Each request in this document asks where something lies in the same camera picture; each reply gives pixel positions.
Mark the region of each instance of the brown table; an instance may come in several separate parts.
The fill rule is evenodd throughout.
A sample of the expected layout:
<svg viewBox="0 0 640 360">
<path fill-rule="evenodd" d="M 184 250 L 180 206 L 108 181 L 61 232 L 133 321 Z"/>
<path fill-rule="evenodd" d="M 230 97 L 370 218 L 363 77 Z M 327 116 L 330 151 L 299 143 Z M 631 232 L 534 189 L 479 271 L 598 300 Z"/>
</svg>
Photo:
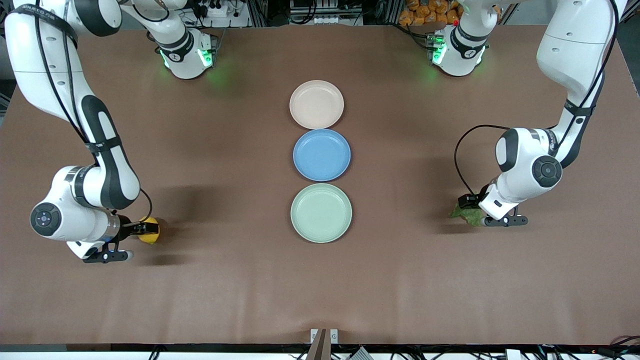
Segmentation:
<svg viewBox="0 0 640 360">
<path fill-rule="evenodd" d="M 547 127 L 565 91 L 536 65 L 544 27 L 498 27 L 465 78 L 429 66 L 393 28 L 231 30 L 215 70 L 173 77 L 139 31 L 82 39 L 86 77 L 165 221 L 128 263 L 86 265 L 38 237 L 29 212 L 55 172 L 91 162 L 62 120 L 15 94 L 0 127 L 0 342 L 292 343 L 313 327 L 359 343 L 608 343 L 640 332 L 640 101 L 620 50 L 578 160 L 521 206 L 525 227 L 447 219 L 464 193 L 452 153 L 476 124 Z M 302 240 L 289 206 L 305 130 L 302 82 L 336 84 L 333 128 L 353 161 L 332 182 L 354 219 L 339 240 Z M 475 189 L 499 173 L 500 131 L 461 147 Z M 141 217 L 141 197 L 122 213 Z"/>
</svg>

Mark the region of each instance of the metal bracket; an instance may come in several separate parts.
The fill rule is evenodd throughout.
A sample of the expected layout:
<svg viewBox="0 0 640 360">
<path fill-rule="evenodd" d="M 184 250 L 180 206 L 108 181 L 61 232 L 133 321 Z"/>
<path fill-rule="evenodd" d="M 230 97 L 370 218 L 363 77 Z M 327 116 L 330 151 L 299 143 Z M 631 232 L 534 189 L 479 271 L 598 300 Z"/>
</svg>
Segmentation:
<svg viewBox="0 0 640 360">
<path fill-rule="evenodd" d="M 316 334 L 315 336 L 312 335 L 313 342 L 307 354 L 307 360 L 331 360 L 331 342 L 333 338 L 331 331 L 327 329 L 312 329 L 311 331 L 313 330 L 316 330 Z"/>
<path fill-rule="evenodd" d="M 115 244 L 115 248 L 113 250 L 109 250 L 109 244 Z M 102 246 L 100 251 L 96 251 L 91 254 L 88 258 L 83 259 L 83 262 L 87 264 L 91 263 L 110 263 L 113 261 L 127 261 L 131 260 L 133 257 L 133 251 L 130 250 L 118 250 L 118 246 L 120 244 L 119 239 L 114 239 L 110 243 L 106 243 Z"/>
<path fill-rule="evenodd" d="M 488 227 L 509 227 L 509 226 L 523 226 L 529 223 L 529 219 L 524 215 L 518 215 L 518 207 L 513 208 L 513 215 L 505 215 L 504 218 L 496 220 L 492 217 L 485 217 L 483 219 L 484 226 Z"/>
<path fill-rule="evenodd" d="M 318 329 L 311 329 L 311 340 L 309 340 L 310 343 L 314 342 L 314 339 L 316 338 L 317 333 L 318 333 Z M 337 344 L 338 343 L 338 329 L 331 329 L 329 335 L 331 337 L 331 343 L 332 344 Z"/>
</svg>

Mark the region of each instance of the black cable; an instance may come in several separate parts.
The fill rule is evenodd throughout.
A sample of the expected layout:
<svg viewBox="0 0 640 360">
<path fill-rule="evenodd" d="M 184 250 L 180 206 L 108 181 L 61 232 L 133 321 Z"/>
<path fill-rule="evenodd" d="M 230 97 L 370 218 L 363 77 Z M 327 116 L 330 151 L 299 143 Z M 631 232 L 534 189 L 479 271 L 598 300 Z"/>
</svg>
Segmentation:
<svg viewBox="0 0 640 360">
<path fill-rule="evenodd" d="M 305 351 L 303 351 L 303 352 L 302 352 L 302 354 L 300 354 L 296 360 L 300 360 L 300 359 L 302 359 L 302 357 L 303 357 L 307 352 L 309 352 L 309 350 L 308 350 L 308 349 L 306 349 Z"/>
<path fill-rule="evenodd" d="M 637 0 L 636 2 L 634 2 L 633 5 L 629 6 L 629 9 L 625 12 L 622 13 L 622 16 L 620 17 L 621 19 L 624 19 L 627 15 L 629 15 L 630 13 L 632 13 L 634 11 L 634 8 L 640 4 L 640 0 Z"/>
<path fill-rule="evenodd" d="M 611 346 L 618 346 L 618 345 L 622 345 L 622 344 L 624 344 L 624 343 L 628 343 L 629 341 L 636 340 L 636 339 L 640 339 L 640 335 L 627 336 L 625 339 L 620 340 L 620 341 L 618 341 L 618 342 L 616 342 L 616 343 L 611 344 Z"/>
<path fill-rule="evenodd" d="M 295 21 L 293 19 L 291 19 L 291 16 L 289 16 L 289 22 L 293 23 L 293 24 L 297 24 L 297 25 L 304 25 L 308 22 L 310 22 L 314 16 L 316 16 L 316 10 L 317 10 L 317 1 L 316 0 L 312 0 L 312 2 L 309 4 L 309 11 L 307 12 L 307 14 L 305 15 L 305 17 L 302 19 L 302 21 Z"/>
<path fill-rule="evenodd" d="M 260 4 L 258 2 L 255 2 L 253 4 L 253 6 L 256 8 L 256 10 L 258 10 L 258 14 L 262 17 L 262 21 L 264 21 L 264 23 L 267 26 L 269 26 L 269 19 L 267 19 L 266 15 L 264 15 L 264 12 L 262 11 L 262 8 L 260 7 Z"/>
<path fill-rule="evenodd" d="M 151 217 L 151 212 L 153 212 L 153 210 L 154 210 L 154 203 L 151 201 L 151 197 L 149 196 L 149 194 L 147 194 L 147 192 L 143 188 L 140 188 L 140 192 L 145 194 L 145 197 L 147 198 L 147 201 L 149 202 L 149 212 L 147 213 L 147 215 L 142 220 L 136 221 L 136 222 L 132 222 L 130 224 L 123 225 L 122 227 L 130 227 L 130 226 L 140 225 L 143 222 L 147 221 L 148 218 Z"/>
<path fill-rule="evenodd" d="M 434 356 L 431 360 L 438 360 L 438 358 L 439 358 L 440 356 L 443 356 L 443 355 L 444 355 L 444 354 L 446 354 L 446 353 L 447 353 L 447 352 L 441 352 L 441 353 L 439 353 L 438 355 Z"/>
<path fill-rule="evenodd" d="M 430 47 L 430 46 L 427 46 L 427 45 L 419 42 L 417 34 L 415 34 L 414 32 L 411 31 L 411 29 L 409 28 L 409 25 L 407 25 L 406 30 L 409 32 L 409 36 L 411 37 L 413 42 L 415 42 L 415 44 L 418 45 L 419 47 L 421 47 L 421 48 L 423 48 L 425 50 L 434 48 L 434 47 Z"/>
<path fill-rule="evenodd" d="M 71 60 L 69 58 L 69 45 L 67 43 L 67 34 L 63 31 L 63 43 L 64 43 L 64 48 L 65 48 L 65 59 L 67 61 L 67 77 L 68 77 L 68 81 L 69 81 L 69 96 L 71 96 L 71 107 L 73 107 L 74 110 L 74 116 L 76 117 L 76 122 L 77 125 L 74 126 L 74 129 L 76 129 L 76 133 L 79 133 L 78 135 L 80 136 L 80 139 L 82 139 L 82 141 L 84 141 L 85 143 L 88 142 L 88 137 L 84 131 L 84 129 L 82 128 L 82 125 L 80 124 L 80 116 L 78 115 L 78 110 L 76 108 L 76 91 L 74 90 L 74 76 L 73 76 L 73 71 L 71 69 Z M 96 154 L 91 153 L 91 155 L 93 156 L 93 164 L 95 166 L 98 166 L 98 157 L 96 156 Z"/>
<path fill-rule="evenodd" d="M 356 22 L 358 22 L 358 19 L 360 17 L 362 17 L 362 22 L 363 22 L 362 24 L 364 25 L 364 15 L 367 15 L 368 13 L 372 13 L 374 11 L 376 11 L 376 8 L 369 9 L 369 11 L 367 11 L 367 12 L 360 11 L 360 13 L 358 14 L 358 17 L 356 18 L 356 21 L 353 22 L 353 25 L 355 25 Z"/>
<path fill-rule="evenodd" d="M 618 21 L 619 21 L 618 7 L 616 6 L 616 3 L 614 2 L 614 0 L 609 0 L 609 3 L 611 4 L 611 8 L 613 9 L 613 14 L 614 14 L 613 34 L 611 35 L 611 42 L 609 43 L 609 49 L 607 50 L 607 55 L 605 56 L 604 61 L 602 62 L 602 65 L 600 66 L 600 70 L 598 71 L 598 74 L 596 75 L 595 79 L 593 80 L 593 84 L 591 84 L 591 87 L 589 88 L 589 91 L 587 92 L 587 95 L 585 95 L 584 99 L 580 103 L 580 106 L 578 106 L 579 108 L 584 106 L 584 104 L 589 99 L 589 96 L 591 96 L 591 93 L 595 89 L 596 84 L 598 82 L 600 82 L 599 79 L 602 76 L 602 72 L 604 71 L 604 67 L 607 66 L 607 62 L 609 61 L 609 56 L 611 55 L 611 51 L 613 50 L 613 45 L 616 43 L 616 35 L 618 34 Z M 562 136 L 562 140 L 560 140 L 560 142 L 558 143 L 556 149 L 558 149 L 558 150 L 560 149 L 560 145 L 563 144 L 564 139 L 566 139 L 566 136 L 569 133 L 569 130 L 571 130 L 571 127 L 573 126 L 574 122 L 575 122 L 575 117 L 573 117 L 571 119 L 571 122 L 569 123 L 569 126 L 567 126 L 566 130 L 564 131 L 564 135 Z"/>
<path fill-rule="evenodd" d="M 427 38 L 427 35 L 416 34 L 416 33 L 412 32 L 411 30 L 404 29 L 402 26 L 400 26 L 400 25 L 396 24 L 395 22 L 386 22 L 386 23 L 384 23 L 383 25 L 391 25 L 391 26 L 393 26 L 394 28 L 396 28 L 396 29 L 398 29 L 398 30 L 402 31 L 403 33 L 405 33 L 405 34 L 407 34 L 407 35 L 411 35 L 411 34 L 413 34 L 413 36 L 415 36 L 415 37 L 417 37 L 417 38 Z"/>
<path fill-rule="evenodd" d="M 471 190 L 471 187 L 465 181 L 465 178 L 462 176 L 462 173 L 460 172 L 460 167 L 458 167 L 458 147 L 460 146 L 462 139 L 464 139 L 467 135 L 469 135 L 470 132 L 472 132 L 475 129 L 479 129 L 480 127 L 492 127 L 494 129 L 502 129 L 502 130 L 509 129 L 508 127 L 499 126 L 499 125 L 489 125 L 489 124 L 476 125 L 471 129 L 467 130 L 467 132 L 460 137 L 460 140 L 458 140 L 458 143 L 456 144 L 456 149 L 453 150 L 453 163 L 456 165 L 456 171 L 458 172 L 458 176 L 460 176 L 460 180 L 462 180 L 462 183 L 467 187 L 467 190 L 469 190 L 469 194 L 471 195 L 475 195 L 475 193 L 473 192 L 473 190 Z"/>
<path fill-rule="evenodd" d="M 169 9 L 167 9 L 167 8 L 165 8 L 165 7 L 162 7 L 162 8 L 166 11 L 166 15 L 164 15 L 164 17 L 163 17 L 162 19 L 159 19 L 159 20 L 152 20 L 152 19 L 149 19 L 148 17 L 145 17 L 144 15 L 142 15 L 142 14 L 139 12 L 139 11 L 138 11 L 138 8 L 137 8 L 137 7 L 136 7 L 136 5 L 133 3 L 133 1 L 131 1 L 131 7 L 133 7 L 133 10 L 138 14 L 138 16 L 140 16 L 142 19 L 145 19 L 146 21 L 150 21 L 150 22 L 161 22 L 161 21 L 164 21 L 164 20 L 166 20 L 166 19 L 169 17 L 169 15 L 170 15 Z"/>
<path fill-rule="evenodd" d="M 402 355 L 402 354 L 401 354 L 401 353 L 399 353 L 399 352 L 395 352 L 395 351 L 394 351 L 393 353 L 391 353 L 391 357 L 389 358 L 389 360 L 394 360 L 394 356 L 395 356 L 396 354 L 397 354 L 397 355 L 400 355 L 404 360 L 409 360 L 409 359 L 407 359 L 407 357 L 406 357 L 406 356 Z"/>
<path fill-rule="evenodd" d="M 572 352 L 570 352 L 567 349 L 563 349 L 561 347 L 558 347 L 560 349 L 560 351 L 564 351 L 567 353 L 567 355 L 569 355 L 573 360 L 580 360 L 577 356 L 575 356 Z"/>
<path fill-rule="evenodd" d="M 554 355 L 556 356 L 556 360 L 564 360 L 562 355 L 558 352 L 558 350 L 555 347 L 553 347 L 552 349 L 554 351 Z"/>
<path fill-rule="evenodd" d="M 164 345 L 154 345 L 154 347 L 151 349 L 149 360 L 157 360 L 158 357 L 160 357 L 160 351 L 168 351 L 168 349 Z"/>
<path fill-rule="evenodd" d="M 511 20 L 511 17 L 513 16 L 513 14 L 516 12 L 516 10 L 518 9 L 518 5 L 520 5 L 520 3 L 517 3 L 515 5 L 513 5 L 513 10 L 509 13 L 509 16 L 507 16 L 506 19 L 504 19 L 500 24 L 502 25 L 506 25 L 507 21 Z"/>
</svg>

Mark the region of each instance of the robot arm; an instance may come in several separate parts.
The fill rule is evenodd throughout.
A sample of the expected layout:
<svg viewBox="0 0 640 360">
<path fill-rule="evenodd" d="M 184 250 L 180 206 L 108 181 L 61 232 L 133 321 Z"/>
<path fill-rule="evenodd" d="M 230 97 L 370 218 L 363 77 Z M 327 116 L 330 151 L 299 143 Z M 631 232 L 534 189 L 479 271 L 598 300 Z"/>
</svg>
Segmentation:
<svg viewBox="0 0 640 360">
<path fill-rule="evenodd" d="M 66 241 L 85 262 L 129 259 L 131 252 L 119 251 L 118 242 L 132 233 L 153 233 L 154 229 L 107 210 L 124 209 L 135 201 L 140 182 L 109 111 L 84 79 L 76 51 L 76 33 L 102 37 L 118 31 L 122 21 L 119 4 L 116 0 L 17 0 L 14 5 L 16 10 L 7 16 L 5 28 L 22 93 L 37 108 L 70 122 L 95 159 L 90 166 L 58 171 L 49 194 L 31 213 L 31 226 L 43 237 Z M 187 33 L 182 23 L 179 27 L 165 25 L 168 37 Z M 196 54 L 193 46 L 183 58 L 189 54 Z M 175 62 L 174 72 L 192 64 L 184 59 Z M 108 243 L 115 243 L 115 250 L 109 250 Z"/>
<path fill-rule="evenodd" d="M 513 128 L 498 140 L 495 157 L 502 173 L 476 198 L 491 218 L 503 219 L 521 202 L 553 189 L 563 169 L 576 159 L 604 81 L 602 59 L 626 0 L 612 2 L 615 9 L 607 0 L 558 1 L 537 60 L 546 76 L 567 89 L 565 106 L 557 126 Z M 470 73 L 481 61 L 497 20 L 493 1 L 460 3 L 465 13 L 459 26 L 448 26 L 439 34 L 444 45 L 433 55 L 434 64 L 455 76 Z"/>
</svg>

